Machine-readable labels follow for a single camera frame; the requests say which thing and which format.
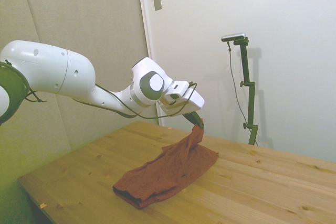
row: brown towel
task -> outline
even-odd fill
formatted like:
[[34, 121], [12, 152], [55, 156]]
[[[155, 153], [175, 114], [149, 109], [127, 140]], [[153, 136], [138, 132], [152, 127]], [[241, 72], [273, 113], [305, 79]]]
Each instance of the brown towel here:
[[163, 147], [153, 161], [126, 172], [113, 185], [116, 195], [140, 209], [172, 197], [206, 172], [218, 153], [201, 145], [204, 130], [195, 125], [189, 136]]

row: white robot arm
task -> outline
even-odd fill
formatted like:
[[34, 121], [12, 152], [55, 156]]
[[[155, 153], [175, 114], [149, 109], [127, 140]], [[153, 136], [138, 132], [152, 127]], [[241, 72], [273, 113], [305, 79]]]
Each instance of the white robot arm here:
[[16, 40], [0, 53], [0, 124], [7, 121], [29, 90], [61, 94], [111, 110], [127, 118], [158, 102], [168, 116], [183, 114], [203, 126], [196, 114], [203, 98], [187, 81], [173, 81], [146, 57], [132, 68], [133, 82], [120, 92], [96, 84], [92, 63], [76, 52], [36, 42]]

